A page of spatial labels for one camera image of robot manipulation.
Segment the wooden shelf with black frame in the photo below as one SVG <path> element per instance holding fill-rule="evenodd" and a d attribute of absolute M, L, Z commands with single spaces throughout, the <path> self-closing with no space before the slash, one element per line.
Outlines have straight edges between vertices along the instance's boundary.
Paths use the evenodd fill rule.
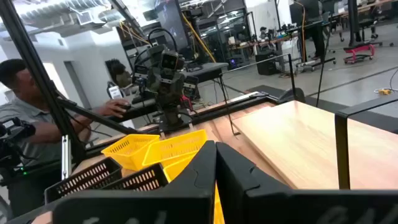
<path fill-rule="evenodd" d="M 290 187 L 398 189 L 398 134 L 351 118 L 395 101 L 382 96 L 331 113 L 294 100 L 232 124 Z"/>

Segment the yellow slotted plastic basket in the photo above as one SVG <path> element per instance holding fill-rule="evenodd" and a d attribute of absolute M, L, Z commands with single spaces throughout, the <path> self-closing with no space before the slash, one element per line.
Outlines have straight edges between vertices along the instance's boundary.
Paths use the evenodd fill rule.
<path fill-rule="evenodd" d="M 188 164 L 194 158 L 194 156 L 195 154 L 189 154 L 187 156 L 183 156 L 182 159 L 178 160 L 177 162 L 174 162 L 173 164 L 169 164 L 168 166 L 164 167 L 163 171 L 168 182 L 173 181 L 184 170 L 184 168 L 188 166 Z M 225 224 L 217 184 L 215 185 L 213 224 Z"/>
<path fill-rule="evenodd" d="M 121 167 L 134 171 L 141 170 L 149 146 L 160 141 L 159 135 L 129 134 L 101 151 L 114 159 Z"/>
<path fill-rule="evenodd" d="M 204 129 L 151 143 L 144 156 L 144 167 L 161 163 L 163 167 L 171 165 L 189 156 L 194 156 L 206 143 Z"/>

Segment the black box on floor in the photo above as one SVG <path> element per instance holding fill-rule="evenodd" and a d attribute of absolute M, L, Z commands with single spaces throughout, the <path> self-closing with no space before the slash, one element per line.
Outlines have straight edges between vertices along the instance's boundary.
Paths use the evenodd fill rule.
<path fill-rule="evenodd" d="M 258 74 L 269 76 L 278 72 L 273 57 L 275 57 L 274 52 L 256 55 L 256 67 Z"/>

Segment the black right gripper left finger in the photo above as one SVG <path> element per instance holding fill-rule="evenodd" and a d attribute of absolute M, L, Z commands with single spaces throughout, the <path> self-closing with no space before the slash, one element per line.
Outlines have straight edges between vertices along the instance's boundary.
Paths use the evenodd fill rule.
<path fill-rule="evenodd" d="M 151 191 L 86 190 L 52 212 L 53 224 L 212 224 L 216 144 L 207 141 L 166 186 Z"/>

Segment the red wheeled cart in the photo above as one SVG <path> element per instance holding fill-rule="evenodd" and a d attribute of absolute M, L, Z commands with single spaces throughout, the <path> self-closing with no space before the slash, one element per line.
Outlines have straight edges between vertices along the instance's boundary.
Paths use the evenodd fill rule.
<path fill-rule="evenodd" d="M 343 49 L 347 54 L 351 54 L 349 57 L 345 57 L 344 63 L 354 64 L 357 61 L 364 60 L 366 58 L 372 60 L 375 53 L 373 44 L 360 44 L 354 47 L 345 47 Z"/>

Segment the black slotted plastic basket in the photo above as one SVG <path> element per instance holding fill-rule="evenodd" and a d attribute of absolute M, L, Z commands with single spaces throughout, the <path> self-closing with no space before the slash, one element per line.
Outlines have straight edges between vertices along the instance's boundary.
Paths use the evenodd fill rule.
<path fill-rule="evenodd" d="M 107 157 L 45 189 L 45 203 L 82 190 L 102 189 L 122 178 L 121 169 L 114 159 Z"/>
<path fill-rule="evenodd" d="M 161 163 L 156 163 L 103 187 L 103 190 L 151 191 L 168 183 Z"/>

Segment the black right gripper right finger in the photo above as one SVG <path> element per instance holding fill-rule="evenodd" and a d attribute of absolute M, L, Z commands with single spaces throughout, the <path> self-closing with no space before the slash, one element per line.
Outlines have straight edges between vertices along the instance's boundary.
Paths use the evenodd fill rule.
<path fill-rule="evenodd" d="M 216 148 L 226 224 L 398 224 L 398 190 L 294 190 L 231 146 Z"/>

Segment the black aluminium frame post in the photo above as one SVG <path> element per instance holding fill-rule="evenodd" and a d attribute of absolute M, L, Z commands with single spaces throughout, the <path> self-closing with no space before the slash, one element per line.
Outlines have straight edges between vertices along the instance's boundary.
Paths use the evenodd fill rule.
<path fill-rule="evenodd" d="M 63 136 L 70 137 L 72 159 L 79 164 L 86 157 L 85 145 L 80 142 L 67 111 L 58 103 L 55 88 L 11 0 L 0 0 L 0 16 L 47 102 L 58 129 Z"/>

